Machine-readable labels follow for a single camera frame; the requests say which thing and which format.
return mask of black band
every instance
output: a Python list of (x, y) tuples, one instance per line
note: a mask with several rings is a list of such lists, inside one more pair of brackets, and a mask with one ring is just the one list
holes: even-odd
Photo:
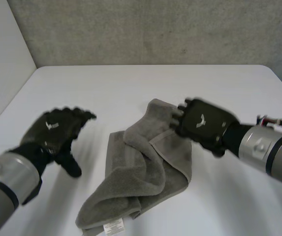
[(267, 163), (265, 165), (265, 172), (270, 176), (271, 176), (271, 170), (272, 170), (274, 157), (277, 154), (281, 146), (282, 146), (282, 137), (274, 144), (274, 147), (270, 151), (270, 154), (267, 159)]
[(5, 184), (1, 182), (0, 182), (0, 190), (2, 190), (10, 198), (10, 200), (14, 205), (14, 209), (16, 209), (19, 205), (19, 202), (15, 193), (9, 187), (7, 187)]
[(223, 135), (223, 145), (230, 150), (235, 156), (239, 157), (239, 147), (246, 133), (252, 128), (252, 125), (233, 124)]

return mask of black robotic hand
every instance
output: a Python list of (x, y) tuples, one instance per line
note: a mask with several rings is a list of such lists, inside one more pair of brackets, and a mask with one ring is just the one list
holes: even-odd
[(231, 113), (200, 99), (186, 99), (173, 113), (170, 126), (182, 137), (187, 137), (210, 150), (214, 156), (224, 155), (222, 138), (232, 124), (239, 124)]
[[(55, 161), (72, 177), (82, 171), (71, 154), (71, 144), (77, 139), (81, 128), (96, 116), (79, 108), (55, 109), (41, 115), (23, 136), (20, 146), (10, 152), (17, 153), (32, 162), (42, 175), (46, 165)], [(42, 180), (23, 203), (28, 203), (39, 193)]]

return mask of white logo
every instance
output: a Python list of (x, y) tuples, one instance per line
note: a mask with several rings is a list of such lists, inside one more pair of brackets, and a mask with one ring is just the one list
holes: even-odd
[(48, 124), (48, 123), (46, 122), (46, 126), (47, 126), (47, 128), (50, 130), (50, 129), (57, 128), (57, 127), (59, 126), (59, 123)]
[(201, 119), (202, 119), (201, 123), (196, 124), (196, 127), (197, 127), (197, 128), (199, 128), (199, 127), (201, 127), (201, 126), (205, 125), (205, 123), (206, 123), (206, 121), (205, 121), (205, 119), (204, 119), (204, 115), (203, 115), (203, 114), (201, 115)]

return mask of white wall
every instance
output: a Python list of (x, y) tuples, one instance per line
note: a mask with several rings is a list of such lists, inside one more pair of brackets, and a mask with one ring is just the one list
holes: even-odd
[(0, 0), (0, 114), (35, 70), (7, 1)]

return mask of gray wall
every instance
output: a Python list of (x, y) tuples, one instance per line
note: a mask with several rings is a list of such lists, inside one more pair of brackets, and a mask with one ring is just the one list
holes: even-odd
[(262, 64), (282, 79), (282, 0), (8, 0), (38, 67)]

